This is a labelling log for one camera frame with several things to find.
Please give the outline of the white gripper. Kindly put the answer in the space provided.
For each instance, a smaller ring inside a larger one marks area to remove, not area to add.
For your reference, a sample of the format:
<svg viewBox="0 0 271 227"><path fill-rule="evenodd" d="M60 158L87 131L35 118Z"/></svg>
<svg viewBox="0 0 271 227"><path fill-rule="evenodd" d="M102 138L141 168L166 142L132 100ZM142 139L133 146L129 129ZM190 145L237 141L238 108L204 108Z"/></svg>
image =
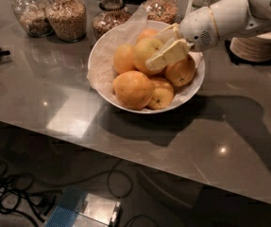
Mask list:
<svg viewBox="0 0 271 227"><path fill-rule="evenodd" d="M146 68L157 71L182 61L187 58L190 47L194 52L202 52L217 46L219 32L216 12L217 6L194 10L180 24L174 23L155 34L154 38L163 42L164 46L145 62Z"/></svg>

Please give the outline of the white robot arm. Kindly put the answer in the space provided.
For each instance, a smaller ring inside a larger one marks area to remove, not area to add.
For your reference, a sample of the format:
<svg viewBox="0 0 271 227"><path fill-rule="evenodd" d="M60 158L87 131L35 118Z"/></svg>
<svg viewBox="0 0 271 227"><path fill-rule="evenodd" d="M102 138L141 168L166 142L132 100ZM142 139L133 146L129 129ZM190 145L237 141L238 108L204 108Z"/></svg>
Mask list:
<svg viewBox="0 0 271 227"><path fill-rule="evenodd" d="M154 72L181 61L189 52L202 52L232 37L250 37L271 31L271 0L220 0L194 10L156 35L161 50L147 59Z"/></svg>

